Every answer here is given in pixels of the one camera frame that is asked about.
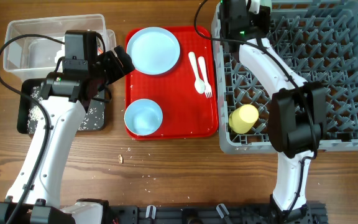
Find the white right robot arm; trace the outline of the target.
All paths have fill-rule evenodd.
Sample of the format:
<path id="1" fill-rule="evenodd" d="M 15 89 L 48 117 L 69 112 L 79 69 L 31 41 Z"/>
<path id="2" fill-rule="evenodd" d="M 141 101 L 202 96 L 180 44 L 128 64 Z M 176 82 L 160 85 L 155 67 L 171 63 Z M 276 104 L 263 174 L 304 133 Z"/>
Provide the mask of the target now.
<path id="1" fill-rule="evenodd" d="M 297 75 L 267 38 L 271 8 L 248 1 L 246 28 L 239 31 L 239 61 L 270 97 L 268 137 L 278 152 L 278 174 L 271 195 L 272 216 L 280 223 L 306 215 L 308 169 L 326 134 L 325 90 Z"/>

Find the yellow plastic cup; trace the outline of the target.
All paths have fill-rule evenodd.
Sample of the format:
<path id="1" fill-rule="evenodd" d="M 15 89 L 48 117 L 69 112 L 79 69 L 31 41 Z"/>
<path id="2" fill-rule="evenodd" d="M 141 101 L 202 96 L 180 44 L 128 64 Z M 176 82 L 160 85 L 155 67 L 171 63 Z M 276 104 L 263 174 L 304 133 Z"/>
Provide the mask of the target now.
<path id="1" fill-rule="evenodd" d="M 238 134 L 245 134 L 251 130 L 259 118 L 258 109 L 253 105 L 242 105 L 229 115 L 229 126 Z"/>

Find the light blue plate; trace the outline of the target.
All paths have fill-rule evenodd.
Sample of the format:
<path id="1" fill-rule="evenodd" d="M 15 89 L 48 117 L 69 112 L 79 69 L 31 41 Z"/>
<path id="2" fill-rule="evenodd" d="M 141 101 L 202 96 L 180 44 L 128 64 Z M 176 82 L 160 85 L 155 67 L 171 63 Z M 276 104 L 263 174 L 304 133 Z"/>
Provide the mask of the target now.
<path id="1" fill-rule="evenodd" d="M 127 43 L 127 53 L 138 72 L 160 75 L 171 70 L 180 57 L 178 39 L 161 27 L 137 31 Z"/>

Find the light blue bowl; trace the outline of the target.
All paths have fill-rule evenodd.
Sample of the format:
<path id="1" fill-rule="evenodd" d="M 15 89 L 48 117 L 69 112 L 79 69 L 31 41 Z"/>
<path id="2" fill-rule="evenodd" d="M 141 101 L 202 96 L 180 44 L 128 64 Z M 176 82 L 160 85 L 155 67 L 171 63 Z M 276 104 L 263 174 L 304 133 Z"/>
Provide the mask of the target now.
<path id="1" fill-rule="evenodd" d="M 133 101 L 125 110 L 126 128 L 138 136 L 148 136 L 156 132 L 162 125 L 163 111 L 150 99 Z"/>

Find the cream plastic spoon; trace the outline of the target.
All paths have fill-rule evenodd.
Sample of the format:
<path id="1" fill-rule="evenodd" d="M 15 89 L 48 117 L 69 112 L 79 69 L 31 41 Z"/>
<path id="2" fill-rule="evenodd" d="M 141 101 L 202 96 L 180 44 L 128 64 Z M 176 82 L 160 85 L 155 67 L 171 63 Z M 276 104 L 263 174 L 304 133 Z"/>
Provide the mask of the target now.
<path id="1" fill-rule="evenodd" d="M 198 66 L 197 66 L 197 62 L 196 62 L 196 56 L 194 52 L 189 52 L 188 53 L 188 58 L 191 64 L 191 68 L 193 70 L 194 76 L 195 76 L 195 90 L 199 93 L 199 94 L 203 94 L 205 91 L 205 85 L 204 82 L 202 81 L 202 79 L 200 78 L 199 72 L 198 72 Z"/>

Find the pink plastic fork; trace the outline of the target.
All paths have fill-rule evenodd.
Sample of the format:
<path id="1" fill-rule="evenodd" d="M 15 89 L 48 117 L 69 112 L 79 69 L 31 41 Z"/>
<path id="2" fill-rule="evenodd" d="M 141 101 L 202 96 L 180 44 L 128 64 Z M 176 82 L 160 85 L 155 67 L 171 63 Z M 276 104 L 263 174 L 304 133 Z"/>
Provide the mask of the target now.
<path id="1" fill-rule="evenodd" d="M 213 96 L 212 94 L 212 87 L 209 84 L 208 81 L 208 73 L 207 73 L 207 69 L 206 69 L 206 61 L 205 58 L 200 56 L 198 57 L 198 65 L 200 66 L 200 70 L 201 70 L 201 74 L 203 76 L 203 81 L 204 81 L 204 85 L 205 85 L 205 95 L 207 98 L 211 98 Z"/>

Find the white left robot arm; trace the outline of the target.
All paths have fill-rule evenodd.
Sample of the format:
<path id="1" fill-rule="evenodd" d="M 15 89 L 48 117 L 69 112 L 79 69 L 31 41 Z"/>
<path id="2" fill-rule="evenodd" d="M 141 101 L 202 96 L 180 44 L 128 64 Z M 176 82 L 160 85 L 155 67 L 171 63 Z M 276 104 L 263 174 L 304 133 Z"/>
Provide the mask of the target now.
<path id="1" fill-rule="evenodd" d="M 109 203 L 80 199 L 60 207 L 63 171 L 86 104 L 98 91 L 134 70 L 121 47 L 95 58 L 65 54 L 42 84 L 41 118 L 20 174 L 0 202 L 0 223 L 111 223 Z"/>

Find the green bowl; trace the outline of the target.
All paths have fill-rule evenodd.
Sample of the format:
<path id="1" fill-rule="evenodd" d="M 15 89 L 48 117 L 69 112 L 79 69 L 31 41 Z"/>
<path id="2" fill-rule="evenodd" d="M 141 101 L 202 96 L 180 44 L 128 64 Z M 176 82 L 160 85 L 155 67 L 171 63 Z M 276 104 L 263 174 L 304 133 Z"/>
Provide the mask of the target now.
<path id="1" fill-rule="evenodd" d="M 248 11 L 253 14 L 259 14 L 262 10 L 271 10 L 272 1 L 271 0 L 248 0 L 249 9 Z"/>

